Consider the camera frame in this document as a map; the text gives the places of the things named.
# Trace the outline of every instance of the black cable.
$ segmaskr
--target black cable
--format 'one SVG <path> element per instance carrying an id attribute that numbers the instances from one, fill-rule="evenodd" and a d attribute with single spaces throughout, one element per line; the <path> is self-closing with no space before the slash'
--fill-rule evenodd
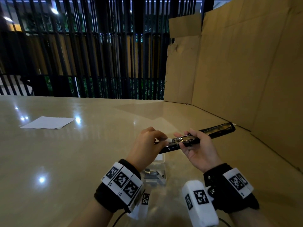
<path id="1" fill-rule="evenodd" d="M 124 213 L 122 213 L 122 214 L 116 219 L 116 221 L 115 221 L 114 224 L 113 224 L 113 227 L 115 227 L 115 225 L 117 224 L 117 222 L 119 221 L 119 219 L 120 219 L 124 214 L 126 214 L 126 211 L 124 211 Z"/>
<path id="2" fill-rule="evenodd" d="M 225 223 L 228 227 L 231 227 L 225 220 L 223 220 L 222 218 L 219 218 L 220 221 L 222 221 L 223 223 Z"/>

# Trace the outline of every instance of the beige table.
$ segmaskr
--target beige table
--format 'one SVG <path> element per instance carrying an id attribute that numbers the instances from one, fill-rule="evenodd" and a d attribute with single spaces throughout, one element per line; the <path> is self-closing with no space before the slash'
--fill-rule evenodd
<path id="1" fill-rule="evenodd" d="M 149 100 L 0 96 L 0 109 L 0 226 L 67 226 L 148 126 L 173 137 L 176 131 L 225 122 L 194 106 Z M 60 130 L 20 128 L 40 116 L 81 120 Z M 223 161 L 255 187 L 263 213 L 278 226 L 302 226 L 301 173 L 240 127 L 214 143 Z M 165 157 L 167 185 L 153 190 L 147 219 L 124 216 L 117 226 L 191 226 L 180 191 L 203 175 L 180 150 Z"/>

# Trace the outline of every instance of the black and white square pattern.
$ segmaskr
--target black and white square pattern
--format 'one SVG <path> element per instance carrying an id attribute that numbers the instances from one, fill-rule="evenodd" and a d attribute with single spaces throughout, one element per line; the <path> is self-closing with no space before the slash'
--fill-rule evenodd
<path id="1" fill-rule="evenodd" d="M 149 204 L 149 193 L 144 193 L 142 197 L 142 205 L 148 205 Z"/>
<path id="2" fill-rule="evenodd" d="M 109 172 L 106 174 L 109 179 L 112 179 L 112 177 L 117 173 L 118 169 L 114 166 L 109 170 Z"/>
<path id="3" fill-rule="evenodd" d="M 185 196 L 185 201 L 186 201 L 188 210 L 191 210 L 192 207 L 193 207 L 193 205 L 192 205 L 192 202 L 191 202 L 191 199 L 190 199 L 189 194 L 187 194 L 187 195 Z"/>
<path id="4" fill-rule="evenodd" d="M 205 191 L 203 189 L 194 191 L 194 195 L 199 205 L 209 203 Z"/>
<path id="5" fill-rule="evenodd" d="M 241 180 L 244 185 L 248 185 L 248 181 L 245 180 L 242 174 L 238 173 L 236 176 Z"/>
<path id="6" fill-rule="evenodd" d="M 234 185 L 237 190 L 241 190 L 245 187 L 242 181 L 235 175 L 229 179 L 229 181 Z"/>
<path id="7" fill-rule="evenodd" d="M 120 187 L 122 188 L 124 186 L 124 184 L 127 182 L 128 180 L 128 176 L 126 176 L 123 172 L 120 172 L 114 179 L 114 182 Z"/>
<path id="8" fill-rule="evenodd" d="M 130 197 L 132 198 L 135 193 L 137 192 L 137 190 L 139 189 L 139 187 L 133 183 L 132 180 L 130 180 L 126 186 L 124 187 L 123 191 Z"/>

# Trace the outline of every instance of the open stapler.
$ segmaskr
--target open stapler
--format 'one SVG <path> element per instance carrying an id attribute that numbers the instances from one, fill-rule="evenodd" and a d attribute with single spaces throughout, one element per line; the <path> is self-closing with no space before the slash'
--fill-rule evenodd
<path id="1" fill-rule="evenodd" d="M 218 126 L 213 126 L 207 129 L 202 129 L 203 133 L 209 135 L 212 139 L 229 134 L 234 132 L 236 129 L 232 122 L 224 123 Z M 179 150 L 180 146 L 179 143 L 183 143 L 185 146 L 191 146 L 193 144 L 198 144 L 200 139 L 197 137 L 192 136 L 191 134 L 182 136 L 179 138 L 172 139 L 172 142 L 169 143 L 168 146 L 164 147 L 159 154 L 163 154 L 166 152 L 170 152 L 173 150 Z"/>

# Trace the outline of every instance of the hand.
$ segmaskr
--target hand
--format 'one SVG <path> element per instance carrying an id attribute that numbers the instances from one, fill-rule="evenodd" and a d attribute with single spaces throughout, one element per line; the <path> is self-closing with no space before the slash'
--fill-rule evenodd
<path id="1" fill-rule="evenodd" d="M 185 131 L 184 135 L 191 134 L 200 139 L 200 144 L 186 147 L 183 143 L 180 143 L 180 148 L 183 153 L 187 156 L 188 160 L 198 168 L 200 171 L 205 173 L 206 171 L 214 168 L 223 162 L 218 156 L 217 150 L 212 143 L 211 138 L 201 131 L 195 131 L 190 129 L 189 132 Z M 174 133 L 174 136 L 181 137 L 180 133 Z"/>
<path id="2" fill-rule="evenodd" d="M 154 144 L 156 139 L 160 141 L 157 145 Z M 134 147 L 128 154 L 126 161 L 141 172 L 155 160 L 160 150 L 168 145 L 166 139 L 166 134 L 156 131 L 153 127 L 142 130 L 136 138 Z"/>

